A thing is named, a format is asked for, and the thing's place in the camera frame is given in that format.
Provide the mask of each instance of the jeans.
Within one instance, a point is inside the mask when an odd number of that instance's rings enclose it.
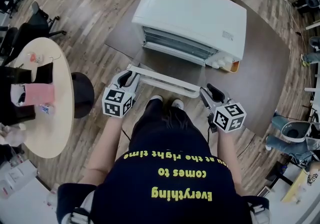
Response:
[[[163,102],[160,99],[150,100],[134,125],[129,150],[141,148],[211,154],[206,139],[187,113],[177,107],[170,107],[168,113],[163,115]]]
[[[308,53],[303,55],[302,59],[309,64],[320,63],[320,53]]]
[[[271,122],[273,127],[281,131],[289,120],[285,117],[276,115],[272,118]],[[299,161],[305,161],[306,163],[311,161],[312,155],[314,154],[312,151],[308,150],[306,141],[288,143],[278,137],[268,135],[265,144],[267,147],[279,150],[287,155],[295,157]]]

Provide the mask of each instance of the person sitting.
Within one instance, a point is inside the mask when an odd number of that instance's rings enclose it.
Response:
[[[289,123],[289,120],[277,113],[274,114],[272,118],[272,126],[278,129],[279,131]],[[316,137],[319,134],[319,131],[311,126],[311,133],[316,133]],[[291,142],[288,143],[276,136],[269,134],[265,138],[265,148],[270,151],[271,149],[276,149],[281,151],[297,161],[297,164],[303,166],[306,172],[309,172],[308,184],[310,185],[312,178],[315,176],[318,169],[320,169],[320,149],[319,150],[309,150],[307,141],[303,142]]]

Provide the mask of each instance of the person's arm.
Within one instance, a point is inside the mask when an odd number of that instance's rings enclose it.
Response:
[[[229,167],[232,174],[232,179],[235,187],[235,191],[240,195],[246,194],[242,187],[241,170],[238,163],[236,149],[234,145],[234,132],[225,133],[223,130],[218,128],[218,145],[217,153],[218,158],[223,160]]]
[[[108,118],[79,183],[98,186],[104,182],[115,163],[122,123],[122,118]]]
[[[320,162],[314,161],[310,164],[310,174],[309,176],[315,175],[320,170]]]

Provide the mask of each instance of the small bottle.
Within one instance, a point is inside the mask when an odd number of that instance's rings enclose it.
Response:
[[[53,115],[55,113],[55,107],[50,104],[39,105],[40,109],[48,115]]]
[[[34,52],[29,52],[26,55],[26,60],[30,61],[31,63],[41,64],[44,60],[44,57],[42,54],[35,54]]]

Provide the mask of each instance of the black t-shirt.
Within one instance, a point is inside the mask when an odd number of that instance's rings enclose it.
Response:
[[[170,129],[142,137],[115,162],[103,184],[59,187],[59,223],[91,191],[94,224],[252,223],[246,197],[236,193],[227,164],[210,154],[203,136]]]

